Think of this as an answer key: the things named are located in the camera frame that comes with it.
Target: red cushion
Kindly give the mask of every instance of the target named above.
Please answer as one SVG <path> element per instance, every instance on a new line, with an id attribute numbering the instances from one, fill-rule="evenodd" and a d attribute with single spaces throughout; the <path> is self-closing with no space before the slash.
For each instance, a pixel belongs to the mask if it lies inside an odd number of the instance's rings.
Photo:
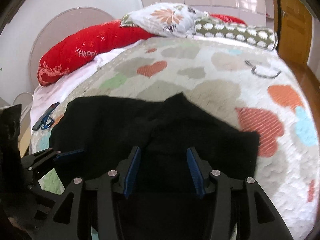
<path id="1" fill-rule="evenodd" d="M 216 17 L 221 19 L 222 21 L 226 22 L 226 23 L 240 23 L 240 24 L 245 24 L 247 25 L 243 20 L 237 18 L 237 17 L 233 17 L 233 16 L 229 16 L 229 15 L 224 15 L 224 14 L 210 14 L 210 16 L 212 17 Z"/>
<path id="2" fill-rule="evenodd" d="M 140 27 L 120 27 L 120 20 L 90 26 L 52 47 L 39 62 L 38 81 L 46 86 L 91 61 L 99 53 L 156 35 Z"/>

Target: blue heart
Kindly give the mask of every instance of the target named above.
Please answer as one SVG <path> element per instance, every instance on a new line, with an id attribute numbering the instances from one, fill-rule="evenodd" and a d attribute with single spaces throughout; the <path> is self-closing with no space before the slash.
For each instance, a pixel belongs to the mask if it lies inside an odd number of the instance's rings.
<path id="1" fill-rule="evenodd" d="M 228 52 L 229 52 L 229 54 L 234 55 L 234 56 L 242 54 L 242 51 L 239 49 L 230 49 Z"/>
<path id="2" fill-rule="evenodd" d="M 48 131 L 48 133 L 41 137 L 41 139 L 38 141 L 36 146 L 36 151 L 40 152 L 42 150 L 49 148 L 49 137 L 51 135 L 51 129 Z"/>
<path id="3" fill-rule="evenodd" d="M 317 132 L 313 121 L 308 117 L 306 111 L 301 107 L 296 107 L 296 115 L 299 121 L 295 124 L 294 130 L 300 141 L 306 146 L 317 144 Z"/>

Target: polka dot bolster pillow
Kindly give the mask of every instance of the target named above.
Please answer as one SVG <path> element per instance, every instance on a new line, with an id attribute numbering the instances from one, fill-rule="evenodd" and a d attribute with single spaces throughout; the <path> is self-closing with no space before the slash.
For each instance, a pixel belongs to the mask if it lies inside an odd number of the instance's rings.
<path id="1" fill-rule="evenodd" d="M 273 50 L 278 45 L 277 34 L 267 27 L 215 23 L 208 18 L 199 18 L 195 20 L 195 30 L 197 36 L 228 38 L 267 50 Z"/>
<path id="2" fill-rule="evenodd" d="M 40 59 L 38 81 L 46 86 L 56 82 L 99 54 L 154 37 L 140 27 L 120 27 L 120 20 L 90 26 L 53 46 Z"/>

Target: bedspread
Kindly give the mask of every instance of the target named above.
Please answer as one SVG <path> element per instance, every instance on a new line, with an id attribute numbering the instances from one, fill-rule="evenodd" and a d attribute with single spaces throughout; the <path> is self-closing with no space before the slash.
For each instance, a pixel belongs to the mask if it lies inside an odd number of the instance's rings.
<path id="1" fill-rule="evenodd" d="M 101 67 L 52 117 L 57 123 L 76 97 L 160 101 L 178 92 L 239 130 L 260 134 L 255 178 L 294 239 L 303 239 L 316 216 L 319 142 L 308 102 L 275 54 L 216 41 L 151 38 Z M 51 129 L 33 134 L 33 152 L 48 147 L 50 133 Z M 48 183 L 55 179 L 56 184 Z M 49 191 L 63 190 L 54 170 L 40 183 Z"/>

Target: headboard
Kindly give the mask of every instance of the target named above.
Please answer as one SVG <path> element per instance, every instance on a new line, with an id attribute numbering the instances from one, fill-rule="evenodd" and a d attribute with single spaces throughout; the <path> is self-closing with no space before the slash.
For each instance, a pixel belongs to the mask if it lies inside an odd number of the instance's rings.
<path id="1" fill-rule="evenodd" d="M 39 60 L 50 48 L 79 30 L 112 20 L 114 18 L 110 14 L 92 7 L 73 8 L 53 18 L 41 30 L 31 50 L 29 75 L 32 88 L 35 89 L 39 85 L 37 79 Z"/>

